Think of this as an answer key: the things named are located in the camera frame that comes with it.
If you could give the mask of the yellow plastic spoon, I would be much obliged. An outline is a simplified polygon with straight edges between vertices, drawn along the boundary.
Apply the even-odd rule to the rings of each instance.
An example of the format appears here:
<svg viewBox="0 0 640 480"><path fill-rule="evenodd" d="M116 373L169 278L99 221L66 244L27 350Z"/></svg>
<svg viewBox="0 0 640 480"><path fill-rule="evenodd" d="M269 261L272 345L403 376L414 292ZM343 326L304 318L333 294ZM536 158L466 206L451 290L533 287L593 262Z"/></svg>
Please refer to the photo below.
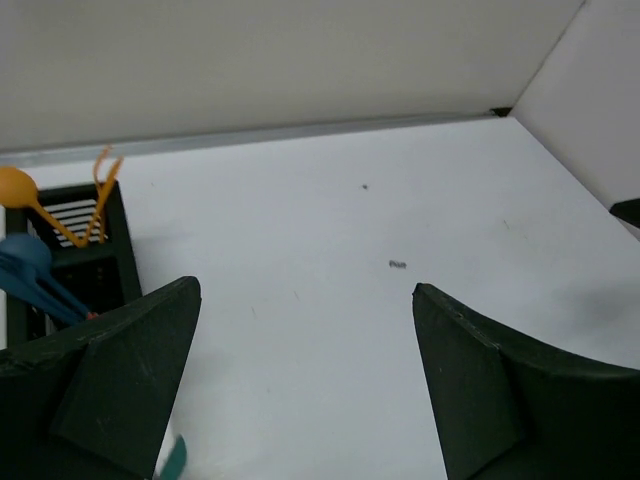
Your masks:
<svg viewBox="0 0 640 480"><path fill-rule="evenodd" d="M57 229L74 246L85 246L79 239L60 221L53 217L40 203L38 199L38 187L35 181L22 170L13 166L2 166L0 173L1 205L5 208L31 208Z"/></svg>

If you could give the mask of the teal plastic knife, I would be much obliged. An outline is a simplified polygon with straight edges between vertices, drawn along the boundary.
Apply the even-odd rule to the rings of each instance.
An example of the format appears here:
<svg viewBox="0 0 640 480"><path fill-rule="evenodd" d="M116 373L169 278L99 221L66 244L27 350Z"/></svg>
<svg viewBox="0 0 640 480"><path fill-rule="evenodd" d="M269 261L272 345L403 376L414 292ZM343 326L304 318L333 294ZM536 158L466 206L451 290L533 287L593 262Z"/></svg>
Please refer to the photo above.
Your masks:
<svg viewBox="0 0 640 480"><path fill-rule="evenodd" d="M187 463L186 442L182 435L179 435L175 441L160 474L159 480L179 480L182 476Z"/></svg>

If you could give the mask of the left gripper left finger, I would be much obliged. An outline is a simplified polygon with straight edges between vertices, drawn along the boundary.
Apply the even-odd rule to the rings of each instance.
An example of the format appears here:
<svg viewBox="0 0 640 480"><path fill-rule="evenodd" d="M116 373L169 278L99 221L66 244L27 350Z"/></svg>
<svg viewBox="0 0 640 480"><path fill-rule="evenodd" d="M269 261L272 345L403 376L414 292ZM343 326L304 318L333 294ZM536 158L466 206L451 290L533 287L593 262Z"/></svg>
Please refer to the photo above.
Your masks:
<svg viewBox="0 0 640 480"><path fill-rule="evenodd" d="M1 352L4 479L149 479L201 308L194 276Z"/></svg>

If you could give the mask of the yellow plastic knife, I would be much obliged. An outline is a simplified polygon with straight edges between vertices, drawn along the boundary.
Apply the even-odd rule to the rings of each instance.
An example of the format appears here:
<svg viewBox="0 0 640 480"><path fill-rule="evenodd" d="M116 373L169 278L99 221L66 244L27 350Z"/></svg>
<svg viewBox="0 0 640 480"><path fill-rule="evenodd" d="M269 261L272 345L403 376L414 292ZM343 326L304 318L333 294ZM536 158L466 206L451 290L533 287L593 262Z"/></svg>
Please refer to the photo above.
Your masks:
<svg viewBox="0 0 640 480"><path fill-rule="evenodd" d="M94 177L94 183L96 186L96 192L98 193L98 198L96 201L96 206L95 206L93 216L91 217L91 220L88 222L87 229L85 232L86 243L89 243L95 227L98 228L98 241L100 243L104 243L106 240L106 226L105 226L105 220L103 218L103 211L104 211L104 208L106 207L106 203L109 199L109 196L116 184L116 177L124 162L124 157L119 156L111 166L107 174L106 180L103 183L100 183L98 179L98 170L105 159L106 159L106 155L101 155L96 160L96 163L94 164L94 168L93 168L93 177Z"/></svg>

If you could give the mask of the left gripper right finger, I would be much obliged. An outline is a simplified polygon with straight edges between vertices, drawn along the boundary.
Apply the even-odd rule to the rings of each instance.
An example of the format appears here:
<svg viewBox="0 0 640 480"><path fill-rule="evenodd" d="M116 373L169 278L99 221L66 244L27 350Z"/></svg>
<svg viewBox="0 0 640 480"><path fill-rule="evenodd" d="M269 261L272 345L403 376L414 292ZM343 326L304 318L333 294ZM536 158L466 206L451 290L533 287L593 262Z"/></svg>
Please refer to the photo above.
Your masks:
<svg viewBox="0 0 640 480"><path fill-rule="evenodd" d="M451 479L635 479L639 373L477 313L433 285L413 317Z"/></svg>

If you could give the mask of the blue plastic spoon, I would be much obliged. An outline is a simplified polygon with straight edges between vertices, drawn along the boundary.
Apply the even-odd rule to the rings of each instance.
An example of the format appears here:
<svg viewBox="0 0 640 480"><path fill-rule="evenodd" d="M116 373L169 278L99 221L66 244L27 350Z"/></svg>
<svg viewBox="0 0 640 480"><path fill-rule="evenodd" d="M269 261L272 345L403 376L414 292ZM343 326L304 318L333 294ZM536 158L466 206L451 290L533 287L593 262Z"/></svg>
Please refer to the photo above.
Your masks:
<svg viewBox="0 0 640 480"><path fill-rule="evenodd" d="M49 287L54 292L52 298L73 311L75 322L90 318L89 308L52 276L52 253L41 239L27 233L7 234L1 241L1 253L18 260L33 272L35 284L41 281Z"/></svg>

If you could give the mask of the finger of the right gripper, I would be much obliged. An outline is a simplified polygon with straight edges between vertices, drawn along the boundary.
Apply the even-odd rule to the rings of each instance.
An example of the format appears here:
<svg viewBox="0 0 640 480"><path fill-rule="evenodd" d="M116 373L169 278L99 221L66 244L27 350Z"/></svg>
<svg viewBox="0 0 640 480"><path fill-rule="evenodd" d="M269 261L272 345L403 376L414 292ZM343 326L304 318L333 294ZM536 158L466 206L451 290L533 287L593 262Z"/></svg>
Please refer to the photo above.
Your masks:
<svg viewBox="0 0 640 480"><path fill-rule="evenodd" d="M640 228L640 199L629 199L614 203L609 212L619 220Z"/></svg>

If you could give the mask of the blue plastic knife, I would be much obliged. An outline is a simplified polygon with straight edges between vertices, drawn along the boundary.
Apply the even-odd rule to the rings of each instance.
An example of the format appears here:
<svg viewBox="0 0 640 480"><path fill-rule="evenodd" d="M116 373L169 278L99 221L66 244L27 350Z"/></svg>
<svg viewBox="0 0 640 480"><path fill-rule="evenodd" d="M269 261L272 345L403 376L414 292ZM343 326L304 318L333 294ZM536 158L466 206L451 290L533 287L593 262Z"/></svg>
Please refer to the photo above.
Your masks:
<svg viewBox="0 0 640 480"><path fill-rule="evenodd" d="M41 288L35 275L19 260L1 257L1 289L67 325L81 322L78 314Z"/></svg>

